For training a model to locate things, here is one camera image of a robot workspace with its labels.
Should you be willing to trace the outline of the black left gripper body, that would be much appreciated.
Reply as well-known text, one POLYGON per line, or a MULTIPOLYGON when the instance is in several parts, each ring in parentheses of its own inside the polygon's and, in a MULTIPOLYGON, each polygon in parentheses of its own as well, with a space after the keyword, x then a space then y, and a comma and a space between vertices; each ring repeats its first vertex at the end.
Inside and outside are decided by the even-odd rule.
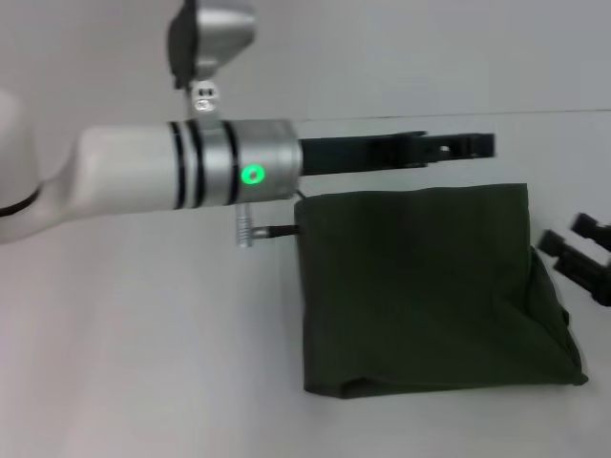
POLYGON ((338 175, 407 168, 408 149, 426 132, 303 138, 302 176, 338 175))

